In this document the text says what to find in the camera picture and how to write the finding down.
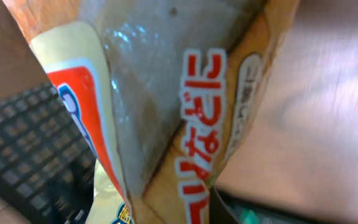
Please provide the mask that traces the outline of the yellow snack bag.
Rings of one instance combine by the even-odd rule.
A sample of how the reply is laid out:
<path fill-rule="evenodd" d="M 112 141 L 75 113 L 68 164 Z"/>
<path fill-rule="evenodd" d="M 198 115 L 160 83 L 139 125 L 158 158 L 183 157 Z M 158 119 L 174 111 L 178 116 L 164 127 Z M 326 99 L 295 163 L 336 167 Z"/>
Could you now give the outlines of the yellow snack bag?
<path fill-rule="evenodd" d="M 235 223 L 214 183 L 296 0 L 4 0 L 97 157 L 88 223 Z"/>

